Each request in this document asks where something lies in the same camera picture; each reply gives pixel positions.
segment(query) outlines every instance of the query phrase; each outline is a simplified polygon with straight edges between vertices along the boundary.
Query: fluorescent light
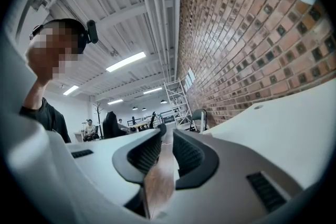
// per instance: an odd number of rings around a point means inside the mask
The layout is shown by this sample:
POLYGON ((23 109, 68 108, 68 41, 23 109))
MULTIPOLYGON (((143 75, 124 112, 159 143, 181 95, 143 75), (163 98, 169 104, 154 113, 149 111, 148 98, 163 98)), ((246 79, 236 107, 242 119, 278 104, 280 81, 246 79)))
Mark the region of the fluorescent light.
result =
POLYGON ((123 100, 122 99, 119 99, 119 100, 115 100, 115 101, 112 101, 112 102, 108 102, 107 104, 115 104, 115 103, 119 103, 119 102, 122 102, 123 100))
POLYGON ((156 92, 156 91, 160 91, 160 90, 162 90, 162 88, 156 88, 156 89, 144 92, 143 94, 147 94, 147 93, 151 93, 151 92, 156 92))
POLYGON ((128 65, 129 63, 132 63, 132 62, 134 62, 136 60, 139 60, 141 58, 144 58, 144 57, 146 57, 145 53, 141 52, 139 54, 133 55, 129 58, 126 58, 126 59, 124 59, 120 62, 117 62, 117 63, 113 64, 112 66, 108 67, 106 70, 109 71, 109 72, 115 71, 118 68, 121 68, 125 65, 128 65))
POLYGON ((69 90, 67 90, 65 93, 63 93, 64 95, 68 95, 69 93, 75 91, 76 89, 78 89, 78 86, 72 86, 69 90))

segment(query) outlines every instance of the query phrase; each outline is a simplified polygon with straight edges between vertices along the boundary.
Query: red brick wall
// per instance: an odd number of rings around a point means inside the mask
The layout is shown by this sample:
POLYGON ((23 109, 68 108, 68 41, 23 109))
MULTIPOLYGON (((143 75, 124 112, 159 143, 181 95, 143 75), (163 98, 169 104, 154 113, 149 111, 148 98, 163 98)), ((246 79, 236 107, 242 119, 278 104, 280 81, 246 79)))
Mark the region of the red brick wall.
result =
POLYGON ((214 126, 335 77, 332 34, 319 2, 181 0, 177 74, 184 79, 192 68, 189 103, 214 126))

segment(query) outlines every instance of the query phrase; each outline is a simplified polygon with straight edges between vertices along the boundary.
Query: black t-shirt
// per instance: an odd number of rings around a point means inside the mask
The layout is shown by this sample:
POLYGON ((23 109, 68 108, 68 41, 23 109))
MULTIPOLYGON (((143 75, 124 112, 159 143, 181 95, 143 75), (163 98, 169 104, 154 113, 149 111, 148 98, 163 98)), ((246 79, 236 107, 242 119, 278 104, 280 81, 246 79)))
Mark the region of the black t-shirt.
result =
POLYGON ((71 143, 63 115, 48 104, 45 98, 42 98, 42 106, 39 109, 28 109, 23 106, 20 114, 38 121, 47 131, 56 131, 65 143, 71 143))

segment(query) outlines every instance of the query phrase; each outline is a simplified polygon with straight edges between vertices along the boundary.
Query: man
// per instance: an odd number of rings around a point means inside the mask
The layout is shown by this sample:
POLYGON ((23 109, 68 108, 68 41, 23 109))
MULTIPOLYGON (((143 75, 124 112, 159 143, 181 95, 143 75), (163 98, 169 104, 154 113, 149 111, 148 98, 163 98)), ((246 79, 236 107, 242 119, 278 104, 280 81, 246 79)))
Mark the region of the man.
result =
POLYGON ((89 42, 88 34, 74 19, 52 20, 35 27, 30 36, 26 59, 37 76, 26 97, 20 114, 41 123, 48 131, 59 133, 71 143, 64 117, 43 97, 47 84, 65 72, 65 62, 77 60, 89 42))
POLYGON ((88 124, 85 128, 84 140, 87 140, 90 135, 94 135, 96 132, 96 127, 92 124, 92 120, 88 120, 88 124))

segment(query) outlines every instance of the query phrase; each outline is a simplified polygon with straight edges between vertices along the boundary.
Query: floor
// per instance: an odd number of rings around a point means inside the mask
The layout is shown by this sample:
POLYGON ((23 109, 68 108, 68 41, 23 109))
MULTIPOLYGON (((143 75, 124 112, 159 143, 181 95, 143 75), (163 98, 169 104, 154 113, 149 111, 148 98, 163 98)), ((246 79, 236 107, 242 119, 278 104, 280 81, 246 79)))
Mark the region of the floor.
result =
POLYGON ((173 128, 167 126, 160 158, 145 178, 145 191, 151 219, 164 209, 174 191, 178 165, 173 155, 173 128))

